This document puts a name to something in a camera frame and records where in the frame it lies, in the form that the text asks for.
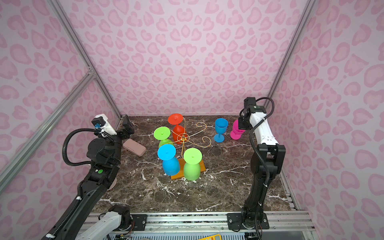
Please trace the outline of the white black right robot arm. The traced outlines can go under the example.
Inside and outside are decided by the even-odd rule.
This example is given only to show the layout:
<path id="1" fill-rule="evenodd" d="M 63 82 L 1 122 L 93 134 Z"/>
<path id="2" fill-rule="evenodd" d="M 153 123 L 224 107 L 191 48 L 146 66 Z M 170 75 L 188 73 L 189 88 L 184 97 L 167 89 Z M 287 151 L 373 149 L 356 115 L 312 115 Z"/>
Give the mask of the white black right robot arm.
<path id="1" fill-rule="evenodd" d="M 275 103 L 271 98 L 244 100 L 244 108 L 239 113 L 238 127 L 249 131 L 253 183 L 248 198 L 239 214 L 227 214 L 229 230 L 255 230 L 260 240 L 262 230 L 269 229 L 264 205 L 272 181 L 281 173 L 286 148 L 278 143 L 272 133 L 268 118 L 274 113 Z"/>

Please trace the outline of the magenta wine glass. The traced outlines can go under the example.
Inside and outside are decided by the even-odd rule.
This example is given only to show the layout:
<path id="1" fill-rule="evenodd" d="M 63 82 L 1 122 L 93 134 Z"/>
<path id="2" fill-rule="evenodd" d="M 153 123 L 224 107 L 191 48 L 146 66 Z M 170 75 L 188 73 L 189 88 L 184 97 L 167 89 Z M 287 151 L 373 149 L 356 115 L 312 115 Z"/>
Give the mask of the magenta wine glass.
<path id="1" fill-rule="evenodd" d="M 239 140 L 242 137 L 244 132 L 245 132 L 245 130 L 239 129 L 239 121 L 235 120 L 233 123 L 232 131 L 230 133 L 231 138 L 233 140 Z"/>

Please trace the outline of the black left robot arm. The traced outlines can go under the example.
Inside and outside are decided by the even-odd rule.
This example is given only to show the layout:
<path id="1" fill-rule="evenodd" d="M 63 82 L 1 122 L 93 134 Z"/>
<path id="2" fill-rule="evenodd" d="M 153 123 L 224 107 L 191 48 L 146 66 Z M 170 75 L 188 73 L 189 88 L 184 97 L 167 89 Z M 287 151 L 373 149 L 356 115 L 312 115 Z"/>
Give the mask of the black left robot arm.
<path id="1" fill-rule="evenodd" d="M 74 240 L 93 207 L 111 187 L 120 170 L 123 141 L 134 134 L 134 126 L 127 115 L 122 117 L 120 130 L 108 130 L 108 121 L 94 117 L 93 128 L 80 128 L 70 132 L 63 143 L 62 157 L 71 167 L 90 165 L 85 178 L 77 185 L 77 195 L 62 217 L 43 237 L 44 240 Z M 88 145 L 88 161 L 73 163 L 67 150 L 71 138 L 81 132 L 91 132 L 96 138 Z"/>

